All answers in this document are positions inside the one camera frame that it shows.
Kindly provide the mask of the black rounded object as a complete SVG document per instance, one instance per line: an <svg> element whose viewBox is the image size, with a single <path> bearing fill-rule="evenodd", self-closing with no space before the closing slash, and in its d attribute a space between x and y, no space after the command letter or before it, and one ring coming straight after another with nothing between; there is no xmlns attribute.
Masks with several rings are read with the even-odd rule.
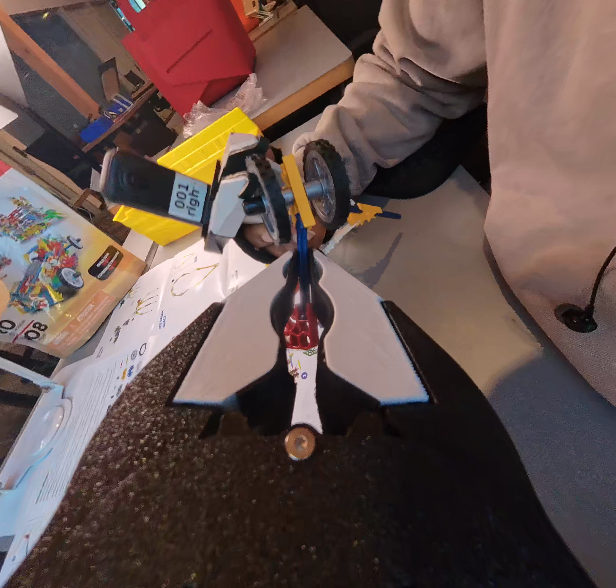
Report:
<svg viewBox="0 0 616 588"><path fill-rule="evenodd" d="M427 143L396 166L379 167L364 194L416 199L439 188L459 166L491 194L486 104L444 120Z"/></svg>

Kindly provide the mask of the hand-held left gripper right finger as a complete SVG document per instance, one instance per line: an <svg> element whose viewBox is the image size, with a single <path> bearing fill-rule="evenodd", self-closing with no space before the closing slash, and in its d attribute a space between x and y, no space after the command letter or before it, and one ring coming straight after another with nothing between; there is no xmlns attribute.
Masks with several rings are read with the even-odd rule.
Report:
<svg viewBox="0 0 616 588"><path fill-rule="evenodd" d="M313 260L324 331L309 425L319 433L345 433L364 411L428 402L384 300L325 255L315 253Z"/></svg>

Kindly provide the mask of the toy packaging bag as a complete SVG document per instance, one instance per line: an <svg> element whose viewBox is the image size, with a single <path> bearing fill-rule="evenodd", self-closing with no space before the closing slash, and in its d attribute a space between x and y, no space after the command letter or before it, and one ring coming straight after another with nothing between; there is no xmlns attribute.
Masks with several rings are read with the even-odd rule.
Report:
<svg viewBox="0 0 616 588"><path fill-rule="evenodd" d="M57 358L81 348L145 263L16 169L1 164L1 343Z"/></svg>

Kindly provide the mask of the yellow plastic bin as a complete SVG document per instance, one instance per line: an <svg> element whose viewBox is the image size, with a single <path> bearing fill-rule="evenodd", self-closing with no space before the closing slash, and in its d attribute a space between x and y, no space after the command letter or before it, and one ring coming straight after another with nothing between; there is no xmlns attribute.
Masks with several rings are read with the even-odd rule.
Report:
<svg viewBox="0 0 616 588"><path fill-rule="evenodd" d="M164 154L157 163L211 184L216 162L222 160L228 137L235 133L258 137L262 135L258 126L240 108L234 108ZM196 231L196 226L186 222L163 218L124 205L119 207L113 220L160 246L168 245Z"/></svg>

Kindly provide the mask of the person's upper body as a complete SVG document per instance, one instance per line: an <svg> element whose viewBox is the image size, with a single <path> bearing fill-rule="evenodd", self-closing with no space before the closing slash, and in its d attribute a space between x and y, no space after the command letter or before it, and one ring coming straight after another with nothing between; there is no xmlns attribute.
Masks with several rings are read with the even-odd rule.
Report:
<svg viewBox="0 0 616 588"><path fill-rule="evenodd" d="M492 195L485 231L517 299L615 404L615 0L483 0Z"/></svg>

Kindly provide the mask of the detached toy model section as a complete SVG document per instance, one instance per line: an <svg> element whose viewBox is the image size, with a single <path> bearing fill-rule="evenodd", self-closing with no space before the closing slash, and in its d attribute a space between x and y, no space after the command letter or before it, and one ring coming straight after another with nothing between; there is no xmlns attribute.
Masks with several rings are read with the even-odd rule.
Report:
<svg viewBox="0 0 616 588"><path fill-rule="evenodd" d="M333 145L323 139L309 144L302 177L292 155L281 163L252 151L245 159L249 182L241 194L247 216L261 216L273 245L296 238L297 272L295 301L283 330L285 345L293 350L312 350L319 344L316 276L309 230L317 222L327 230L349 232L381 217L399 220L401 215L382 207L352 201L343 161Z"/></svg>

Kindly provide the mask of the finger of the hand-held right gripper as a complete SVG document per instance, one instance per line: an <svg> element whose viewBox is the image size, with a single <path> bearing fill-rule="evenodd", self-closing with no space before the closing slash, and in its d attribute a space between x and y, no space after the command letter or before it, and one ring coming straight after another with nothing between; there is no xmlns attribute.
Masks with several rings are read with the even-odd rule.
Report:
<svg viewBox="0 0 616 588"><path fill-rule="evenodd" d="M222 178L211 207L208 240L230 240L236 237L245 217L241 195L249 182L249 177Z"/></svg>
<svg viewBox="0 0 616 588"><path fill-rule="evenodd" d="M270 141L264 136L229 136L227 140L227 165L239 163L244 165L247 155L257 153L265 155L270 148Z"/></svg>

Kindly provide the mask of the white instruction sheet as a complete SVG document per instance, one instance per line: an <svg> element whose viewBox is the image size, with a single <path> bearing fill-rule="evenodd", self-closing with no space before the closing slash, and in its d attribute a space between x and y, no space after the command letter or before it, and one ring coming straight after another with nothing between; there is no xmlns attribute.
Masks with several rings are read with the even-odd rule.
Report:
<svg viewBox="0 0 616 588"><path fill-rule="evenodd" d="M211 304L223 301L266 265L235 244L223 254L202 242L145 273L112 312L104 330L72 356L52 380L72 401L70 419L50 454L16 489L1 493L1 584L25 560L46 529L105 415L140 371Z"/></svg>

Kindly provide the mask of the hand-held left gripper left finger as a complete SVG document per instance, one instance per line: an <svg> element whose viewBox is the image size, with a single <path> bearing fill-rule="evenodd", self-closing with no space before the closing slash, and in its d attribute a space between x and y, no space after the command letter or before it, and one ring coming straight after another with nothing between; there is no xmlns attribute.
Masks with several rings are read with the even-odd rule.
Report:
<svg viewBox="0 0 616 588"><path fill-rule="evenodd" d="M296 384L284 328L297 281L297 255L288 253L214 304L215 320L174 394L174 404L210 412L204 433L290 429Z"/></svg>

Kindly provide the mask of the person's right forearm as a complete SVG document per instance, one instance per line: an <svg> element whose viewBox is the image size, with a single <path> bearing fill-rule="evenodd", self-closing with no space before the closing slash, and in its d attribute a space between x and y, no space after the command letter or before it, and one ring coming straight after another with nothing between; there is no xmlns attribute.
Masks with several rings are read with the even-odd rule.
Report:
<svg viewBox="0 0 616 588"><path fill-rule="evenodd" d="M378 22L372 53L356 62L342 99L292 148L301 166L309 143L331 143L353 195L487 93L483 0L382 0Z"/></svg>

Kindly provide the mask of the clear plastic bag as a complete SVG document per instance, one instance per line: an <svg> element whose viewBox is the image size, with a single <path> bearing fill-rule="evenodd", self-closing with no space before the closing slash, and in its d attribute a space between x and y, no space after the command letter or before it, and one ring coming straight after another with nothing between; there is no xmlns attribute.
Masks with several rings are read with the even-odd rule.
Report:
<svg viewBox="0 0 616 588"><path fill-rule="evenodd" d="M200 100L193 104L182 117L182 136L188 139L198 134L235 108L242 110L248 117L255 117L266 101L258 76L252 73L236 90L217 101L214 106L207 106Z"/></svg>

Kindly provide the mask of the red box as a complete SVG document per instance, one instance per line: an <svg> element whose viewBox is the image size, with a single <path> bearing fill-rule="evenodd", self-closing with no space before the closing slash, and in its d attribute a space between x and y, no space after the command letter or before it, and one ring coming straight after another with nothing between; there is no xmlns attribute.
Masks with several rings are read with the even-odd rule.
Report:
<svg viewBox="0 0 616 588"><path fill-rule="evenodd" d="M253 72L256 49L231 0L117 0L122 44L178 114L213 106Z"/></svg>

